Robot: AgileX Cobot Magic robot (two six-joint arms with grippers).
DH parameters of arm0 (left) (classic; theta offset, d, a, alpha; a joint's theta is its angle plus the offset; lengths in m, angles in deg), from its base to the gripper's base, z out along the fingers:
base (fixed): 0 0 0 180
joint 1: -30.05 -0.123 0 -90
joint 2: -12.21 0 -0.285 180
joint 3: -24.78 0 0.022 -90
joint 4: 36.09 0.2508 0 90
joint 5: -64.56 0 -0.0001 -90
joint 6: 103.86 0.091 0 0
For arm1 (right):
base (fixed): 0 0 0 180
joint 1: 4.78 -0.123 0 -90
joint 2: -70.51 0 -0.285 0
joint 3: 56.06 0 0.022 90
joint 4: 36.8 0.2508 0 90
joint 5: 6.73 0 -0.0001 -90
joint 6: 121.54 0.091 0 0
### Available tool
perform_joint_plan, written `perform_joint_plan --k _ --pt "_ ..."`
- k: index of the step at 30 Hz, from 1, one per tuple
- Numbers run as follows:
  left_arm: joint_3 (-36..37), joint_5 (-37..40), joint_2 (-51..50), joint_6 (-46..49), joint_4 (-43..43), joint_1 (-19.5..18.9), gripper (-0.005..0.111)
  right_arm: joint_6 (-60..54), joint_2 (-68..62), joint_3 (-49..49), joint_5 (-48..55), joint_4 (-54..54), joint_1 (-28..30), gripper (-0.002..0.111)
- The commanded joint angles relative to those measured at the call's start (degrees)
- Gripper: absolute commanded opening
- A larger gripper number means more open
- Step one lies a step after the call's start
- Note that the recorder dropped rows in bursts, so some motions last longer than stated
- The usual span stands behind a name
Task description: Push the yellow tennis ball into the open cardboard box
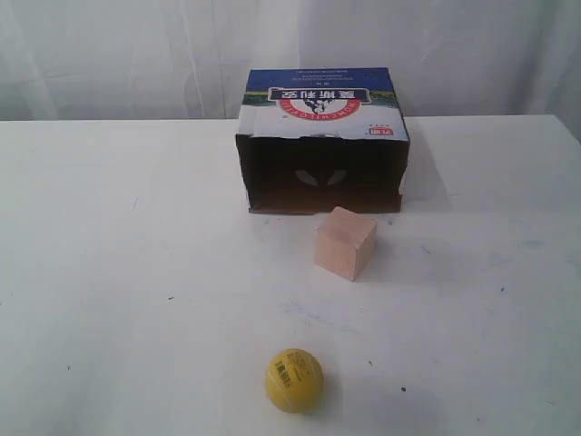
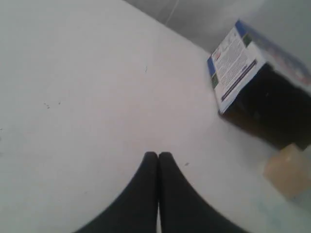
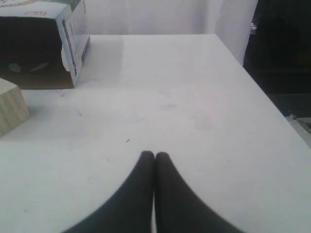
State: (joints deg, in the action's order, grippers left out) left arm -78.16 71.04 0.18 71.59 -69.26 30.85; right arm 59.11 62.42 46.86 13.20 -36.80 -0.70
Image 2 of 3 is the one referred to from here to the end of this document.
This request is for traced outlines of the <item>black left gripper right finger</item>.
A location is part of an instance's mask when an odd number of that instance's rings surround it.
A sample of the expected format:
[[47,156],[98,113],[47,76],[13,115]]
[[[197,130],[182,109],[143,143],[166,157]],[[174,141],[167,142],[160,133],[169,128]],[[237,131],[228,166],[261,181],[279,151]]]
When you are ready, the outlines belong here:
[[239,233],[241,228],[207,204],[182,174],[173,155],[158,157],[159,210],[163,233]]

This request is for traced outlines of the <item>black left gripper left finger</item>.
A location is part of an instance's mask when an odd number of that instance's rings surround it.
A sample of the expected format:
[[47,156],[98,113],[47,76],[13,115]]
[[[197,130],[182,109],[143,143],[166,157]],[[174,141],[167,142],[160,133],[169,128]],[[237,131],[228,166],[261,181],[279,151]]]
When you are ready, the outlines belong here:
[[146,152],[121,194],[78,233],[155,233],[158,211],[155,152]]

